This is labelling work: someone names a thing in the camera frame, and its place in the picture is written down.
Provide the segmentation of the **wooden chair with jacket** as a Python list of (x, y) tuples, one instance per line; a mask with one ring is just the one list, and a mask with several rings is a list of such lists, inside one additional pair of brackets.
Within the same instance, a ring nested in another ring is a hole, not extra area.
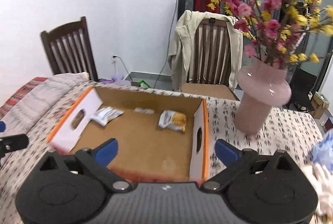
[(242, 66), (242, 41), (232, 40), (228, 22), (203, 19), (194, 35), (189, 72), (180, 87), (183, 93), (237, 101), (236, 75)]

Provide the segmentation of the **white knit gloves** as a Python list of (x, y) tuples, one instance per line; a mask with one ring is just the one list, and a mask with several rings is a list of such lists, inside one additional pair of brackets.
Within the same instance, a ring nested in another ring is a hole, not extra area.
[(332, 218), (332, 174), (319, 163), (301, 168), (318, 196), (316, 214)]

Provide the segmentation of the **dark wooden chair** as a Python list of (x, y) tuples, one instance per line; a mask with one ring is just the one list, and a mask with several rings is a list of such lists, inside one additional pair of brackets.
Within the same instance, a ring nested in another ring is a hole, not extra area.
[(87, 72), (89, 80), (98, 81), (85, 16), (43, 31), (40, 38), (54, 75)]

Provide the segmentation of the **orange cardboard snack box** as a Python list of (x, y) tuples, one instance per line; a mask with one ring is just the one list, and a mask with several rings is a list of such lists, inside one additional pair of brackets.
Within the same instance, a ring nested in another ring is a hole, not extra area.
[[(101, 126), (90, 119), (112, 107), (124, 113)], [(165, 110), (187, 117), (185, 133), (158, 126)], [(110, 138), (119, 150), (109, 169), (131, 181), (200, 181), (208, 178), (208, 111), (202, 98), (90, 87), (48, 135), (51, 147), (69, 154)]]

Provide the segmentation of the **beige jacket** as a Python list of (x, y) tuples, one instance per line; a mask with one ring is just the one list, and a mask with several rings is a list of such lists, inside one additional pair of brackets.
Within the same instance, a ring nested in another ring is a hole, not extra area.
[(242, 66), (243, 56), (243, 33), (234, 28), (238, 19), (234, 16), (226, 16), (223, 14), (186, 10), (177, 21), (168, 53), (172, 88), (176, 92), (178, 92), (181, 85), (185, 83), (187, 74), (189, 73), (195, 32), (204, 19), (210, 18), (226, 22), (231, 43), (229, 89), (235, 90), (238, 85), (236, 75)]

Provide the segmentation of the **calligraphy print tablecloth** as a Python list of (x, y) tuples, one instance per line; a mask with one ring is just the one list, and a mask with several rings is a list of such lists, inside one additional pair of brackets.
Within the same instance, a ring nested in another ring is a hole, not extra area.
[[(22, 87), (19, 101), (41, 83), (30, 82)], [(62, 118), (75, 100), (94, 85), (85, 81), (74, 86), (30, 128), (17, 126), (5, 130), (5, 135), (26, 134), (29, 146), (22, 151), (7, 155), (1, 166), (1, 223), (21, 223), (15, 208), (15, 194), (29, 171), (46, 152), (46, 137)], [(1, 120), (17, 103), (7, 102), (1, 108)], [(247, 137), (234, 127), (233, 117), (239, 102), (223, 98), (207, 98), (209, 117), (209, 141), (223, 138), (234, 146), (252, 148), (259, 153), (270, 155), (277, 149), (287, 151), (298, 165), (310, 160), (313, 146), (320, 142), (319, 131), (311, 115), (296, 111), (274, 108), (271, 110), (262, 129), (252, 137)]]

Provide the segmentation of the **pink patterned folded blanket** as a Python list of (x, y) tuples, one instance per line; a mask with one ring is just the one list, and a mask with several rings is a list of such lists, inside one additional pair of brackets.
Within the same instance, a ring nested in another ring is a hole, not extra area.
[(58, 74), (32, 89), (4, 116), (6, 129), (32, 127), (42, 115), (74, 86), (89, 80), (87, 72)]

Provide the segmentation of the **pink glass vase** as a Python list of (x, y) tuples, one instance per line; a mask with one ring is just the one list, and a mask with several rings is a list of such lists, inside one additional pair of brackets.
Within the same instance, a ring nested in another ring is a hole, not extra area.
[(287, 70), (279, 69), (259, 59), (244, 66), (237, 74), (243, 90), (234, 125), (248, 136), (257, 134), (273, 107), (281, 107), (291, 98), (291, 88), (286, 81)]

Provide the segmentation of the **blue plastic bag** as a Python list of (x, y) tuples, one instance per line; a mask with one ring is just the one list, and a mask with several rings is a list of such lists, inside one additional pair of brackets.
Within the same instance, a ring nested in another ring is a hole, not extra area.
[(333, 131), (330, 129), (323, 140), (312, 149), (312, 162), (324, 165), (329, 172), (333, 170)]

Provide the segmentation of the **yellow cracker snack packet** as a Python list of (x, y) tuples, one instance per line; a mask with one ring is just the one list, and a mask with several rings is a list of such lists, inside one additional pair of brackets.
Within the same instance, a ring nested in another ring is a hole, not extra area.
[(168, 128), (177, 132), (185, 133), (186, 125), (186, 115), (177, 111), (165, 110), (159, 117), (158, 126), (162, 129)]

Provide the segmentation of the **white snack packet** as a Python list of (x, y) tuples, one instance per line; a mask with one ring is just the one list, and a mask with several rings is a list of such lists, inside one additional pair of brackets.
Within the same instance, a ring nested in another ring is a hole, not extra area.
[(123, 111), (109, 106), (97, 110), (93, 115), (91, 115), (90, 119), (101, 126), (106, 126), (110, 121), (121, 116), (123, 113)]

